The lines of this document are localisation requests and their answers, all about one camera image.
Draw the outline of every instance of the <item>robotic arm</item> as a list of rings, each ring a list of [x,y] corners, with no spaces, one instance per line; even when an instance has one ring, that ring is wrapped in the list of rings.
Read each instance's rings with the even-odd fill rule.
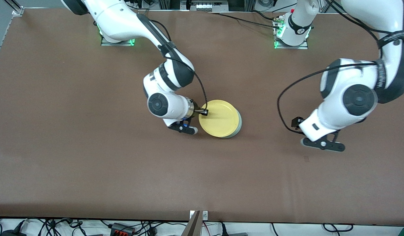
[[[308,139],[302,144],[314,148],[343,151],[345,147],[327,140],[330,133],[363,121],[377,103],[388,103],[404,93],[404,4],[401,0],[341,0],[342,7],[352,17],[383,31],[377,45],[380,58],[370,61],[340,58],[329,67],[358,64],[332,69],[323,73],[320,92],[324,101],[307,119],[293,120]],[[292,14],[285,14],[285,29],[281,40],[289,45],[301,44],[318,12],[317,0],[298,0]]]
[[[185,124],[198,113],[207,115],[191,99],[175,94],[193,80],[192,63],[175,44],[143,14],[136,14],[124,0],[62,0],[76,15],[90,13],[103,37],[117,43],[138,37],[149,39],[167,60],[144,78],[148,110],[162,118],[167,127],[180,133],[196,134],[197,128]]]

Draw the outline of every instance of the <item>yellow plate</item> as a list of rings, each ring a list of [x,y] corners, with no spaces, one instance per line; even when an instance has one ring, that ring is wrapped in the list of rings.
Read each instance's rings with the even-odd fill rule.
[[[241,116],[230,103],[212,100],[208,102],[208,110],[207,116],[199,114],[199,123],[208,134],[219,138],[230,138],[240,131]]]

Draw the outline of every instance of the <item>black cable tie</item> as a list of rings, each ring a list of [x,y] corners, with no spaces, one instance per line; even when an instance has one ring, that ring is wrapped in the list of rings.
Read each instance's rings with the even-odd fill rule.
[[[397,41],[399,39],[403,40],[403,42],[404,42],[404,30],[395,31],[395,32],[387,34],[386,36],[377,40],[377,46],[379,49],[381,49],[386,44]]]
[[[171,52],[174,48],[177,48],[176,45],[170,41],[166,44],[159,45],[158,49],[161,52],[161,55],[164,57],[167,53]]]

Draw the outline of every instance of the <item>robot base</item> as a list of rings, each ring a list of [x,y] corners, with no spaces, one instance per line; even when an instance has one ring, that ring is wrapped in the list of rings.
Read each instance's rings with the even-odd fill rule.
[[[307,45],[307,39],[304,40],[304,42],[301,45],[298,46],[290,46],[285,44],[284,42],[282,42],[282,40],[277,37],[278,34],[280,34],[282,32],[283,27],[285,27],[284,24],[284,16],[280,15],[277,18],[274,18],[274,20],[272,21],[272,25],[273,26],[278,26],[280,27],[279,29],[273,29],[273,42],[274,42],[274,48],[283,48],[283,49],[308,49],[308,45]]]

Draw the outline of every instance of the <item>black joint cap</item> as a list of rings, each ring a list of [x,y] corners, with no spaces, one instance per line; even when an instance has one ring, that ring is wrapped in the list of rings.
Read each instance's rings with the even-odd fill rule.
[[[160,93],[154,93],[148,99],[148,108],[151,113],[158,116],[163,116],[167,114],[167,108],[169,107],[169,102],[166,96]]]
[[[365,85],[352,85],[343,93],[343,104],[351,115],[363,115],[375,103],[375,94]]]

